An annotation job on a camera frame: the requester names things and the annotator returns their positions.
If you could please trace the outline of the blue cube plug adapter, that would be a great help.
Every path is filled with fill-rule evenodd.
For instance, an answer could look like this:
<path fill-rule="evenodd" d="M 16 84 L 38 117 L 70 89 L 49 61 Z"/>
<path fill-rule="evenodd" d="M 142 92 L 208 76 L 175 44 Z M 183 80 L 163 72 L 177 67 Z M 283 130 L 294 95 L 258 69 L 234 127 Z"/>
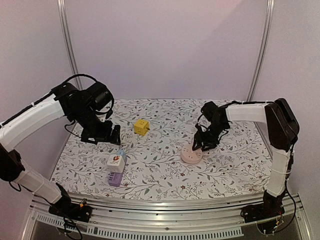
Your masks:
<path fill-rule="evenodd" d="M 127 155 L 123 149 L 119 149 L 116 154 L 122 156 L 124 163 L 127 163 Z"/>

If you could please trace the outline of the round pink power strip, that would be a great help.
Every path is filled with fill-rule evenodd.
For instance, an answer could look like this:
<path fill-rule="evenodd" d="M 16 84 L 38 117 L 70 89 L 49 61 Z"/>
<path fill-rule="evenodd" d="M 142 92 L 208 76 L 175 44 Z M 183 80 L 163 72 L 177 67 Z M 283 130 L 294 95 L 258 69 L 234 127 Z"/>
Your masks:
<path fill-rule="evenodd" d="M 201 149 L 193 150 L 191 144 L 186 144 L 181 149 L 180 158 L 186 164 L 196 165 L 201 162 L 203 152 Z"/>

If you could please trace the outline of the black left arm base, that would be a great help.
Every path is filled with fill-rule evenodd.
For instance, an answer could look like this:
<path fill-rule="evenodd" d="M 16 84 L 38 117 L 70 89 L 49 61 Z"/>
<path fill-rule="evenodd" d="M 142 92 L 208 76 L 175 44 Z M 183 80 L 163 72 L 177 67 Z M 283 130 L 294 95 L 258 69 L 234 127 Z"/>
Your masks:
<path fill-rule="evenodd" d="M 68 217 L 71 220 L 88 223 L 93 208 L 87 204 L 87 199 L 83 198 L 80 203 L 72 203 L 67 191 L 56 183 L 61 191 L 61 198 L 56 203 L 51 203 L 48 212 L 60 217 Z"/>

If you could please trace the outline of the yellow cube socket adapter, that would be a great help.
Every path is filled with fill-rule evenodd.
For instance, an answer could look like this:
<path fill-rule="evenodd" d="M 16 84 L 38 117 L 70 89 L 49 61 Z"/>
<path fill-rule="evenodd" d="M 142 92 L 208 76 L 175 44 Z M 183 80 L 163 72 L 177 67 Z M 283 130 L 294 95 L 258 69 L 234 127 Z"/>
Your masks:
<path fill-rule="evenodd" d="M 134 123 L 133 128 L 134 128 L 134 133 L 141 136 L 145 136 L 147 132 L 150 130 L 149 122 L 143 119 L 138 119 Z"/>

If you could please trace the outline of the white cube socket adapter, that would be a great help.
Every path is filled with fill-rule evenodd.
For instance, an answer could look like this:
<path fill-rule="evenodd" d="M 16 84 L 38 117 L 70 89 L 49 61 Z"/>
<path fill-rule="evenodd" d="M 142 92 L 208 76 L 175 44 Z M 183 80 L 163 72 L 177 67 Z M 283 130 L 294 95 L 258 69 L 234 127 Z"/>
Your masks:
<path fill-rule="evenodd" d="M 110 155 L 107 160 L 107 167 L 112 173 L 122 173 L 125 168 L 125 159 L 120 154 Z"/>

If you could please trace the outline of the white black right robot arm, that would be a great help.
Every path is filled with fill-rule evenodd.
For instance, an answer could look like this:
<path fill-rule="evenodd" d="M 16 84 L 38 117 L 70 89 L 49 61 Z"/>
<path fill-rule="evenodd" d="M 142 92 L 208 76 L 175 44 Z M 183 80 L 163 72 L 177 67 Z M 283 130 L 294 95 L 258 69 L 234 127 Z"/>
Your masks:
<path fill-rule="evenodd" d="M 200 110 L 208 122 L 204 127 L 196 123 L 192 151 L 212 150 L 221 141 L 222 133 L 235 122 L 260 124 L 265 129 L 265 141 L 269 144 L 272 165 L 269 183 L 263 194 L 258 213 L 269 218 L 282 204 L 287 191 L 287 181 L 294 162 L 294 148 L 300 132 L 299 123 L 284 98 L 272 101 L 232 101 L 221 106 L 209 101 Z"/>

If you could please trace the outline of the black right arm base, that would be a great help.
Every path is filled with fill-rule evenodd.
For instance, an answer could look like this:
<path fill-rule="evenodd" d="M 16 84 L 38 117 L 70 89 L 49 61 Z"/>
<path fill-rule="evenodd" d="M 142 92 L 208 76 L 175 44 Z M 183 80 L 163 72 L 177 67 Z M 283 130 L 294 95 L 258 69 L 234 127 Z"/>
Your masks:
<path fill-rule="evenodd" d="M 263 193 L 262 203 L 249 204 L 241 209 L 240 216 L 245 223 L 260 221 L 276 217 L 285 213 L 283 198 L 286 192 L 274 197 L 266 190 Z"/>

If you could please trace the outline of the purple power strip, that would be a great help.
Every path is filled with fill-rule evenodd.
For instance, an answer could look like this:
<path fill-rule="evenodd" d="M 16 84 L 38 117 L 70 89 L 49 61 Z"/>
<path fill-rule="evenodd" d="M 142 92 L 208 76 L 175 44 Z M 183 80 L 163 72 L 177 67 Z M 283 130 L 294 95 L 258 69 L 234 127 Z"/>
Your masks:
<path fill-rule="evenodd" d="M 123 173 L 109 172 L 107 182 L 111 187 L 119 187 L 121 185 Z"/>

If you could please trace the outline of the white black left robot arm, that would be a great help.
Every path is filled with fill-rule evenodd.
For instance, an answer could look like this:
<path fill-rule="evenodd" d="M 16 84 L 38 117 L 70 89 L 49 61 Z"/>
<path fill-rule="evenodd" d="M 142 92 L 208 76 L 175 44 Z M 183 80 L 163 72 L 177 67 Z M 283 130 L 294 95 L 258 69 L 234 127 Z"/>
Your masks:
<path fill-rule="evenodd" d="M 0 124 L 0 178 L 14 182 L 53 204 L 63 216 L 74 213 L 74 205 L 64 188 L 44 178 L 28 166 L 16 150 L 23 140 L 47 124 L 66 117 L 82 127 L 80 140 L 85 143 L 99 142 L 120 145 L 119 125 L 109 120 L 113 114 L 114 97 L 105 84 L 94 77 L 87 89 L 79 90 L 70 83 L 75 74 L 52 88 L 42 98 Z"/>

